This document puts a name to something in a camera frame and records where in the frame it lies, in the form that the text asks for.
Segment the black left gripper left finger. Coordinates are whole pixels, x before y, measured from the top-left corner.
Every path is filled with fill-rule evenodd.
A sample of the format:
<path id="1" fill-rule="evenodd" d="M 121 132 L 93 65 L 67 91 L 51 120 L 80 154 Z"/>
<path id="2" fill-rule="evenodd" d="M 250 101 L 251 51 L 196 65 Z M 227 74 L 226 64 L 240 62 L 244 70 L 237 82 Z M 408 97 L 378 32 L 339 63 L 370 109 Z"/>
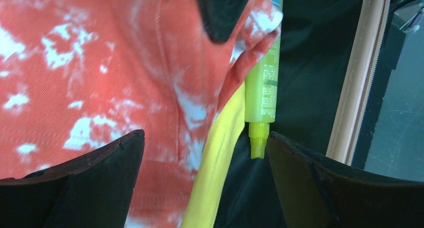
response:
<path id="1" fill-rule="evenodd" d="M 0 181 L 3 228 L 122 228 L 145 147 L 134 130 L 23 178 Z"/>

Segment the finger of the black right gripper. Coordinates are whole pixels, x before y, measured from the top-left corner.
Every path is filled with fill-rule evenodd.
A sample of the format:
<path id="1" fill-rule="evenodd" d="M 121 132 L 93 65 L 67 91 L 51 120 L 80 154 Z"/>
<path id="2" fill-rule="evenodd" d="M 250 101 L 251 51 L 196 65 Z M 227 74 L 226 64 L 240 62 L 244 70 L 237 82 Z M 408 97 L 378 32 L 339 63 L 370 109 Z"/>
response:
<path id="1" fill-rule="evenodd" d="M 197 0 L 203 26 L 214 43 L 227 42 L 249 0 Z"/>

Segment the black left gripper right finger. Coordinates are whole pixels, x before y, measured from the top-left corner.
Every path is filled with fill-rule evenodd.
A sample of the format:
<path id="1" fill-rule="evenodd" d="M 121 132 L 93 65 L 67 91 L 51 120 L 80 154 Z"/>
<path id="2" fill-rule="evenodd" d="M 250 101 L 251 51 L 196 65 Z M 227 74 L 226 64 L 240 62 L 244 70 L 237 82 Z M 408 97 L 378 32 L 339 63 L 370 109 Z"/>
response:
<path id="1" fill-rule="evenodd" d="M 289 228 L 421 228 L 424 184 L 370 173 L 272 132 L 266 149 Z"/>

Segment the pink hard shell suitcase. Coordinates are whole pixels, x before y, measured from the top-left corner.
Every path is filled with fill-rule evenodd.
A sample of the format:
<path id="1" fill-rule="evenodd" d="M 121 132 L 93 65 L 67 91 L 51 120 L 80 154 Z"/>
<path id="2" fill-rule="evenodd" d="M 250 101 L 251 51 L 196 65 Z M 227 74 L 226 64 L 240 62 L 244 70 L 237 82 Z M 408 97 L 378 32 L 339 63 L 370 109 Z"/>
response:
<path id="1" fill-rule="evenodd" d="M 216 228 L 356 226 L 320 172 L 347 168 L 391 0 L 283 0 L 275 122 L 264 158 L 236 138 Z"/>

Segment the red white tie-dye cloth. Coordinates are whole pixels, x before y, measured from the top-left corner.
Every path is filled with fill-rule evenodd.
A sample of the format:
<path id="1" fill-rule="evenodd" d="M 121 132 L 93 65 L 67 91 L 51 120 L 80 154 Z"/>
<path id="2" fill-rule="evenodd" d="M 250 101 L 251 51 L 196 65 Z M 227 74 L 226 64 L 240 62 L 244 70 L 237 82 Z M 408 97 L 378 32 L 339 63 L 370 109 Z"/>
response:
<path id="1" fill-rule="evenodd" d="M 198 0 L 0 0 L 0 176 L 20 178 L 133 130 L 145 151 L 128 228 L 178 228 L 204 147 L 228 171 L 248 72 L 281 32 L 249 0 L 212 42 Z"/>

